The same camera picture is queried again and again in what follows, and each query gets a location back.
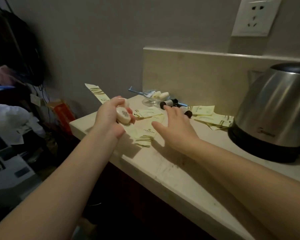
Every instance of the small bottle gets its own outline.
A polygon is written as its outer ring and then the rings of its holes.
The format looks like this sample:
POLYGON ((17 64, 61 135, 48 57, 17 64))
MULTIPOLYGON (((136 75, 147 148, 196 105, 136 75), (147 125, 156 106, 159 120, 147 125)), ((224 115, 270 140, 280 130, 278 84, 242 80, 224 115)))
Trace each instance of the small bottle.
POLYGON ((160 103, 160 108, 161 109, 164 109, 164 106, 167 105, 167 106, 175 106, 176 104, 178 104, 178 100, 175 98, 175 99, 169 99, 169 100, 166 100, 164 102, 161 102, 160 103))
POLYGON ((182 113, 184 113, 184 115, 188 116, 188 118, 191 119, 192 112, 188 110, 187 107, 181 106, 180 109, 182 110, 182 113))

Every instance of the kettle lid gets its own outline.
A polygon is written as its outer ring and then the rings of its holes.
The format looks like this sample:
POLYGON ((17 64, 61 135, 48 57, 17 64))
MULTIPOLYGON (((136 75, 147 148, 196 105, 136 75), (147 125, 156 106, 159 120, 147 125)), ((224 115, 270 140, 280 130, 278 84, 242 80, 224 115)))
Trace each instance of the kettle lid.
POLYGON ((280 64, 273 65, 270 68, 278 71, 300 74, 300 62, 280 63, 280 64))

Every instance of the hand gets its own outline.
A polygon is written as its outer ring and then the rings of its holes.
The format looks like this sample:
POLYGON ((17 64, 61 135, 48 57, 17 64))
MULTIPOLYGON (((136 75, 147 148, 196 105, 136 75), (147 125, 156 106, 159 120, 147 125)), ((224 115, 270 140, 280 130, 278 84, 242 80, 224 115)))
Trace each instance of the hand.
MULTIPOLYGON (((96 114, 96 122, 93 127, 109 130, 119 139, 124 134, 124 128, 116 122, 116 107, 123 103, 124 99, 121 99, 121 96, 117 96, 101 105, 96 114)), ((132 115, 132 110, 127 108, 127 111, 131 117, 131 123, 135 123, 136 117, 132 115)))
POLYGON ((180 108, 165 105, 164 109, 168 114, 168 127, 156 121, 152 122, 152 126, 169 146, 184 153, 191 142, 199 137, 190 124, 189 118, 182 113, 180 108))

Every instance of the white countertop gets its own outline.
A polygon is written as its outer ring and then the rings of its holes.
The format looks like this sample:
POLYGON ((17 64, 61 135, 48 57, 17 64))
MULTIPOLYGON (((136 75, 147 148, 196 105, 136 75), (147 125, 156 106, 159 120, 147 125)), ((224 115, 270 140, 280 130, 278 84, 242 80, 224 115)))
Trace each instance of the white countertop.
MULTIPOLYGON (((141 95, 130 98, 131 109, 146 109, 142 101, 141 95)), ((70 122, 73 135, 82 139, 94 124, 95 117, 96 112, 70 122)), ((165 117, 163 124, 167 125, 167 121, 165 117)), ((224 131, 213 131, 194 120, 191 124, 202 140, 300 181, 300 158, 295 164, 266 161, 240 149, 224 131)), ((149 148, 133 145, 125 134, 110 162, 218 240, 274 239, 204 169, 186 156, 165 147, 159 134, 149 148)))

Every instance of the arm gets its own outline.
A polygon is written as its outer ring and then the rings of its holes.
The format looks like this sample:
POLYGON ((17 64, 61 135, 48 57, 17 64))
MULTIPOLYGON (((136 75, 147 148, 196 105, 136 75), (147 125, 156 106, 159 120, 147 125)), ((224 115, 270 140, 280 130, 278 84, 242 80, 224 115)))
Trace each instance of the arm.
POLYGON ((116 106, 123 102, 113 98, 100 107, 90 133, 0 222, 0 239, 71 239, 88 197, 124 133, 116 123, 116 106))
POLYGON ((180 109, 165 109, 168 127, 152 125, 166 143, 206 168, 278 238, 300 239, 299 181, 200 140, 180 109))

